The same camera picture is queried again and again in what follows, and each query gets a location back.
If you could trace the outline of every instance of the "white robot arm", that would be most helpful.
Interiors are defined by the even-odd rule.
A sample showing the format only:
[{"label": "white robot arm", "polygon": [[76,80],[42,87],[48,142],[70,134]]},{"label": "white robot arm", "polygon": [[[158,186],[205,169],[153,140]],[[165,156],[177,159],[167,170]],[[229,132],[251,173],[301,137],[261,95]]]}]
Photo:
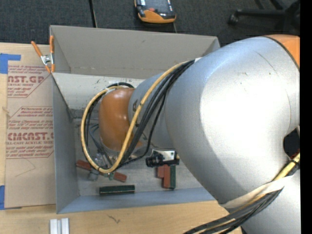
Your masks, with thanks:
[{"label": "white robot arm", "polygon": [[[175,150],[219,204],[271,182],[290,161],[283,139],[300,124],[299,40],[285,35],[245,39],[151,77],[125,96],[120,95],[125,89],[116,89],[111,101],[123,98],[128,105],[123,117],[126,131],[121,121],[116,124],[109,116],[109,123],[101,116],[101,107],[111,105],[104,97],[100,129],[101,122],[105,128],[111,125],[100,132],[104,145],[114,149],[114,142],[123,142],[105,136],[114,132],[113,125],[125,136],[128,121],[133,135],[128,140],[134,142],[124,145],[119,164],[103,172],[114,171],[135,153],[146,154],[139,153],[142,146],[151,146]],[[149,92],[152,103],[142,103]],[[300,170],[282,188],[267,208],[243,222],[248,234],[301,233]],[[225,208],[235,212],[228,205]]]}]

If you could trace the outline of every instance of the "cardboard sheet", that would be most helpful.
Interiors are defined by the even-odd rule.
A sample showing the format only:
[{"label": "cardboard sheet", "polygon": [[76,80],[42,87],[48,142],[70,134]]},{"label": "cardboard sheet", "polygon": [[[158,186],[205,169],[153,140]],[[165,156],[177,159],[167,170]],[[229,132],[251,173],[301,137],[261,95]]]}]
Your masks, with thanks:
[{"label": "cardboard sheet", "polygon": [[8,62],[4,207],[54,204],[51,76],[30,44],[1,43],[0,53],[21,55]]}]

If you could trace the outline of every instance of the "dark carpet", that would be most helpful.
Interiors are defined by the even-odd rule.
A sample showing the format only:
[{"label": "dark carpet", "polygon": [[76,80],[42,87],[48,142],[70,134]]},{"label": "dark carpet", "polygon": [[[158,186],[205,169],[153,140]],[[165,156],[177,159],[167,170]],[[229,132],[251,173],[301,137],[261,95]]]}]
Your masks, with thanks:
[{"label": "dark carpet", "polygon": [[[269,0],[263,7],[274,10]],[[282,0],[289,6],[295,0]],[[276,19],[241,17],[227,23],[237,8],[257,9],[255,0],[172,0],[178,33],[217,36],[221,46],[253,36],[280,33]],[[134,15],[134,0],[93,0],[99,28],[174,32],[172,24],[144,26]],[[0,41],[47,44],[50,25],[93,27],[88,0],[0,0]],[[291,35],[300,30],[291,27]]]}]

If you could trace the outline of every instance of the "orange clip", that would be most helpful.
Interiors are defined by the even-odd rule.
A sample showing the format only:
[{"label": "orange clip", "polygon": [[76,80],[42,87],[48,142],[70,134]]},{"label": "orange clip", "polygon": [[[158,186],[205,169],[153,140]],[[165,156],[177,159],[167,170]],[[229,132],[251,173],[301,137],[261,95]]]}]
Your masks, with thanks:
[{"label": "orange clip", "polygon": [[[36,53],[38,54],[38,56],[41,58],[45,69],[51,73],[55,71],[55,64],[54,64],[54,36],[50,36],[50,54],[48,55],[43,55],[42,52],[40,51],[40,49],[38,48],[38,46],[36,45],[36,43],[34,41],[31,41],[31,44],[33,45]],[[49,68],[49,66],[47,65],[48,62],[51,62],[51,69]]]},{"label": "orange clip", "polygon": [[54,63],[54,36],[50,36],[50,54],[51,54],[51,71],[55,71],[55,63]]}]

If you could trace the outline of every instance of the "blue tape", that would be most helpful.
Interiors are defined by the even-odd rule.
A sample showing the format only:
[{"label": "blue tape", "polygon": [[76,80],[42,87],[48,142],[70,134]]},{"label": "blue tape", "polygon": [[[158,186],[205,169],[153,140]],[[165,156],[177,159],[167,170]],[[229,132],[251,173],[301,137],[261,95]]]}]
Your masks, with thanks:
[{"label": "blue tape", "polygon": [[4,210],[4,185],[0,186],[0,210]]},{"label": "blue tape", "polygon": [[10,60],[20,60],[21,55],[1,54],[0,53],[0,74],[8,73],[8,62]]}]

